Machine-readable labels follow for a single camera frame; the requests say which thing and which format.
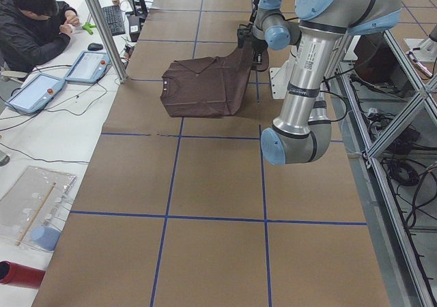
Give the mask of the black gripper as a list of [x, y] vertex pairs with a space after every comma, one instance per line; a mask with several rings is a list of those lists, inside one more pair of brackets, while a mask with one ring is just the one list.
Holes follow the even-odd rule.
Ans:
[[253, 38], [253, 60], [256, 64], [262, 64], [262, 61], [268, 55], [268, 45], [265, 40]]

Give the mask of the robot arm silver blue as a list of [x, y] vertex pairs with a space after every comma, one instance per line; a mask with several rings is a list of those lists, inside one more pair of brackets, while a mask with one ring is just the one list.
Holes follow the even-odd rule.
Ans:
[[337, 40], [345, 34], [380, 33], [400, 18], [401, 0], [296, 0], [301, 33], [290, 62], [283, 106], [261, 135], [264, 157], [271, 164], [313, 162], [331, 140], [331, 121], [320, 91]]
[[281, 11], [282, 0], [257, 0], [255, 2], [251, 35], [256, 62], [268, 62], [268, 49], [282, 50], [299, 46], [301, 31], [296, 22], [287, 20]]

